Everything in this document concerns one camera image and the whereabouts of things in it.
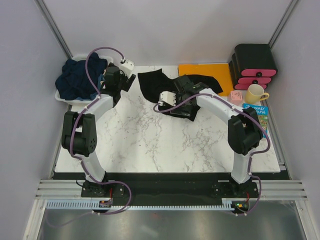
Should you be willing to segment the black t shirt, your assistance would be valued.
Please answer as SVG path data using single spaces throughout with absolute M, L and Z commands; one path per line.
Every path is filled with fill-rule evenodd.
M 155 104 L 158 103 L 162 92 L 168 91 L 175 94 L 178 92 L 178 89 L 175 86 L 175 81 L 179 79 L 188 80 L 192 85 L 203 83 L 216 94 L 223 92 L 219 82 L 212 76 L 187 74 L 176 78 L 169 78 L 162 72 L 162 69 L 138 74 L 142 95 L 146 100 Z M 173 111 L 166 112 L 165 114 L 175 118 L 188 119 L 193 122 L 199 109 L 199 106 L 184 105 Z

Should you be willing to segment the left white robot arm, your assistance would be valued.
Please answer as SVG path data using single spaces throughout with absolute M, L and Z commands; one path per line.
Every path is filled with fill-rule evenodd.
M 131 61 L 107 67 L 102 74 L 103 81 L 97 96 L 81 111 L 67 111 L 64 115 L 61 145 L 80 162 L 85 179 L 93 183 L 92 191 L 99 197 L 109 193 L 110 185 L 105 181 L 106 171 L 96 153 L 96 122 L 117 105 L 122 91 L 129 91 L 136 78 L 133 69 L 134 63 Z

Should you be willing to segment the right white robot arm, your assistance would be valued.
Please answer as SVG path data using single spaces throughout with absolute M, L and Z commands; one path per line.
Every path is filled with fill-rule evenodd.
M 243 109 L 234 105 L 202 82 L 193 83 L 187 76 L 175 79 L 176 104 L 186 101 L 179 108 L 198 106 L 213 113 L 227 125 L 227 142 L 233 150 L 233 168 L 229 191 L 235 197 L 242 196 L 247 191 L 246 182 L 250 179 L 250 156 L 263 138 L 262 128 L 254 108 Z

